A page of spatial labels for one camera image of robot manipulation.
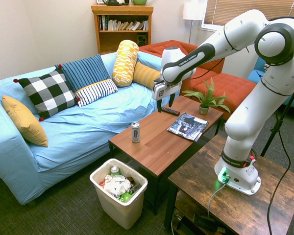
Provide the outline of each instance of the gray carpet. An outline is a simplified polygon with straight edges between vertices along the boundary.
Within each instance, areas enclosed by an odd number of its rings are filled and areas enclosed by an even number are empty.
[[[262,152],[274,124],[275,116],[271,116],[255,142],[257,153]],[[213,133],[214,128],[206,136],[212,137]],[[220,133],[226,135],[222,128]],[[284,118],[281,134],[294,172],[294,109],[290,109]],[[265,157],[287,167],[287,157],[278,134]],[[107,159],[108,156],[103,157],[50,188],[37,199],[38,204],[33,208],[18,204],[0,179],[0,235],[171,235],[163,227],[166,200],[159,206],[156,216],[151,205],[144,201],[142,215],[130,230],[122,228],[103,211],[89,176]],[[288,234],[294,235],[294,217]]]

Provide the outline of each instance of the soda can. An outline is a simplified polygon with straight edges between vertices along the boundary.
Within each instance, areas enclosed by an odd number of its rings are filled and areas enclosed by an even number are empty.
[[[138,143],[141,141],[141,126],[139,122],[135,121],[132,123],[132,142]]]
[[[120,174],[120,169],[117,166],[112,166],[110,168],[110,174],[111,175],[119,175]]]

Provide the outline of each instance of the remote control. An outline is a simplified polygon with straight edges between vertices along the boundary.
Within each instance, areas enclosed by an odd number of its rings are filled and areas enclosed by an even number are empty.
[[[167,113],[173,114],[175,116],[179,116],[180,115],[180,112],[179,111],[176,111],[176,110],[173,110],[173,109],[170,109],[170,108],[167,108],[167,107],[161,107],[161,110],[163,112],[167,112]]]

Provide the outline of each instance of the bookshelf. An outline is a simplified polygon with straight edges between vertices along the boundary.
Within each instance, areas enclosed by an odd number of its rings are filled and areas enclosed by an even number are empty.
[[[151,15],[153,7],[148,5],[107,6],[93,4],[95,30],[98,53],[107,54],[117,51],[123,40],[132,40],[138,43],[138,37],[146,38],[146,45],[151,44]],[[146,30],[103,30],[100,27],[99,16],[108,16],[109,20],[121,22],[148,21]]]

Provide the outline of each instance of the crumpled paper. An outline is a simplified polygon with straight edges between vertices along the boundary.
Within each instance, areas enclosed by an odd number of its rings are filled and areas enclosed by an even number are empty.
[[[122,195],[131,188],[131,182],[122,175],[106,175],[104,180],[104,189],[112,195]]]

